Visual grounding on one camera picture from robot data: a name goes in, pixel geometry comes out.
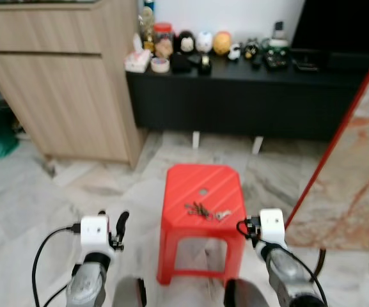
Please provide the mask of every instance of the black cable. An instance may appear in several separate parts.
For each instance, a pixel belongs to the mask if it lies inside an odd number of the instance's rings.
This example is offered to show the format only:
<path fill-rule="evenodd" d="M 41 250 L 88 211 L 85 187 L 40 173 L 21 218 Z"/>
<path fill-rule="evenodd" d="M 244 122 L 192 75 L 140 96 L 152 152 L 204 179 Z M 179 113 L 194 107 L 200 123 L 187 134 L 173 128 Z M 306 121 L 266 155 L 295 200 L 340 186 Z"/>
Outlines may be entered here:
<path fill-rule="evenodd" d="M 48 301 L 44 304 L 43 307 L 47 307 L 49 305 L 49 303 L 56 297 L 58 296 L 59 293 L 61 293 L 62 291 L 64 291 L 64 289 L 67 288 L 67 284 L 65 286 L 63 286 L 62 288 L 60 288 L 58 291 L 56 291 L 56 293 L 54 295 L 51 296 L 50 299 L 48 299 Z"/>
<path fill-rule="evenodd" d="M 241 224 L 243 224 L 243 223 L 245 223 L 245 220 L 244 220 L 244 221 L 239 221 L 239 222 L 237 223 L 237 230 L 238 230 L 238 232 L 239 232 L 239 233 L 241 233 L 243 236 L 245 236 L 245 238 L 248 240 L 248 239 L 250 239 L 250 238 L 251 238 L 251 236 L 250 236 L 248 233 L 243 232 L 243 231 L 241 230 L 241 228 L 240 228 L 240 225 L 241 225 Z"/>
<path fill-rule="evenodd" d="M 318 264 L 317 264 L 315 271 L 313 272 L 313 274 L 316 277 L 318 277 L 320 270 L 322 270 L 322 267 L 324 266 L 325 256 L 326 256 L 326 249 L 324 248 L 319 249 Z"/>
<path fill-rule="evenodd" d="M 271 243 L 269 243 L 267 241 L 264 241 L 264 240 L 261 240 L 261 239 L 260 239 L 260 241 L 263 242 L 263 243 L 265 243 L 265 244 L 267 244 L 267 245 L 268 244 L 271 244 Z M 307 267 L 306 264 L 304 264 L 304 262 L 301 259 L 299 259 L 298 257 L 296 257 L 289 250 L 283 248 L 282 246 L 278 246 L 277 248 L 279 248 L 280 250 L 282 250 L 284 253 L 290 255 L 295 261 L 299 262 L 307 270 L 307 272 L 311 276 L 311 279 L 314 280 L 314 282 L 316 283 L 316 285 L 317 285 L 317 287 L 319 289 L 319 293 L 320 293 L 320 296 L 321 296 L 321 298 L 322 298 L 322 300 L 323 300 L 323 302 L 325 304 L 325 307 L 327 307 L 327 301 L 326 301 L 326 296 L 325 296 L 324 289 L 322 289 L 322 286 L 320 285 L 318 278 L 315 276 L 314 273 L 312 273 L 311 269 L 309 267 Z"/>
<path fill-rule="evenodd" d="M 41 246 L 38 249 L 38 252 L 36 253 L 35 259 L 33 260 L 33 266 L 32 266 L 32 291 L 33 291 L 33 298 L 35 300 L 35 306 L 40 307 L 39 305 L 39 298 L 38 298 L 38 291 L 36 290 L 36 265 L 38 264 L 39 256 L 41 255 L 42 249 L 45 246 L 46 242 L 55 234 L 58 232 L 65 232 L 65 231 L 71 231 L 73 233 L 80 233 L 81 232 L 81 224 L 75 223 L 72 226 L 63 227 L 60 229 L 55 230 L 54 232 L 51 232 L 45 240 L 43 240 Z"/>
<path fill-rule="evenodd" d="M 43 240 L 42 244 L 40 245 L 38 252 L 36 253 L 35 259 L 33 260 L 33 266 L 32 266 L 32 291 L 33 291 L 33 298 L 35 300 L 35 306 L 40 307 L 39 305 L 39 298 L 38 298 L 38 291 L 36 290 L 36 265 L 38 264 L 39 256 L 41 255 L 42 249 L 45 246 L 46 242 L 55 234 L 59 232 L 65 232 L 67 230 L 70 230 L 70 227 L 63 227 L 60 229 L 55 230 L 54 232 L 51 232 L 45 240 Z"/>

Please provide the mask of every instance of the stool hole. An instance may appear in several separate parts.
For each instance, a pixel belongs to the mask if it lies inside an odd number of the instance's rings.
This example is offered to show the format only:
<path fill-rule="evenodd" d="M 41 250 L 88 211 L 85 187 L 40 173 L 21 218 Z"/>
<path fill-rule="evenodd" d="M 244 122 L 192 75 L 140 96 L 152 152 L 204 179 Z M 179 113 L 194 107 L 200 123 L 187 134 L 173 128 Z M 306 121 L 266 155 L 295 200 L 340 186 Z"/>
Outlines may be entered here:
<path fill-rule="evenodd" d="M 200 195 L 207 195 L 207 193 L 208 193 L 208 190 L 207 189 L 201 189 L 200 191 L 199 191 L 199 193 L 200 193 Z"/>
<path fill-rule="evenodd" d="M 178 243 L 176 270 L 224 272 L 227 243 L 212 238 L 185 238 Z"/>

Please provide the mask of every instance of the wooden cabinet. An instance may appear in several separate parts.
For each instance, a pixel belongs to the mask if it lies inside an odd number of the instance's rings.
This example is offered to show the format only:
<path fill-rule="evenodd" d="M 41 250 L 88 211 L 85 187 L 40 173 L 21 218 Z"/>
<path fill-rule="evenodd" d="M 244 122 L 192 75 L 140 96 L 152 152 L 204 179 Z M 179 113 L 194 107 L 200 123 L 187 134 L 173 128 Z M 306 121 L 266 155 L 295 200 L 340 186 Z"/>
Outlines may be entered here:
<path fill-rule="evenodd" d="M 137 1 L 0 4 L 0 90 L 39 150 L 52 157 L 135 166 L 123 60 Z"/>
<path fill-rule="evenodd" d="M 99 57 L 0 54 L 0 89 L 45 154 L 127 160 Z"/>

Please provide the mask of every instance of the marble floor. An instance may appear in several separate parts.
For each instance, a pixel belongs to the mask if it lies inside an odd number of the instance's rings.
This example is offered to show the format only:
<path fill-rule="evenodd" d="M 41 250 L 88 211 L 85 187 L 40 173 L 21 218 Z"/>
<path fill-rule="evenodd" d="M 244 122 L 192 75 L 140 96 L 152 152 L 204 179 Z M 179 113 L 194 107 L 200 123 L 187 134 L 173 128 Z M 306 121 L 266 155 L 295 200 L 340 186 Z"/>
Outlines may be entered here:
<path fill-rule="evenodd" d="M 190 134 L 153 132 L 135 170 L 122 164 L 60 161 L 52 179 L 34 146 L 22 143 L 0 160 L 0 306 L 34 306 L 31 267 L 43 238 L 100 209 L 107 210 L 113 227 L 123 210 L 130 212 L 125 251 L 107 275 L 105 307 L 111 306 L 117 282 L 128 275 L 144 278 L 149 307 L 222 306 L 223 288 L 213 279 L 173 278 L 169 287 L 155 280 L 166 171 L 180 162 L 227 164 L 240 174 L 249 214 L 276 207 L 286 219 L 327 144 L 264 139 L 258 156 L 251 155 L 251 146 L 249 138 L 202 135 L 200 148 L 193 150 Z M 211 269 L 217 263 L 216 242 L 185 244 L 191 248 L 179 252 L 178 265 Z M 315 267 L 318 251 L 294 252 Z M 64 233 L 48 242 L 36 277 L 41 302 L 69 281 L 78 255 L 76 236 Z M 246 247 L 240 276 L 253 281 L 271 307 L 279 306 L 265 264 L 252 246 Z M 369 253 L 328 251 L 320 282 L 329 306 L 369 307 Z M 64 305 L 63 295 L 50 304 Z"/>

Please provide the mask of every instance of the cabinet leg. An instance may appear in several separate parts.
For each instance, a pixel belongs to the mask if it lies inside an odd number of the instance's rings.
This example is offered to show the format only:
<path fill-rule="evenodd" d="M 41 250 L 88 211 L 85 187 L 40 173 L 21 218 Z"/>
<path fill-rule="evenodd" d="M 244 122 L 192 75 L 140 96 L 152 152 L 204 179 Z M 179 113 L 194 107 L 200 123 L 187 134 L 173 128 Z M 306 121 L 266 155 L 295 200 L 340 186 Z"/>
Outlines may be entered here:
<path fill-rule="evenodd" d="M 193 149 L 198 149 L 199 145 L 200 145 L 200 132 L 199 131 L 193 131 L 193 133 L 192 133 L 192 147 L 193 147 Z"/>
<path fill-rule="evenodd" d="M 258 155 L 261 149 L 263 136 L 256 136 L 253 144 L 253 155 Z"/>

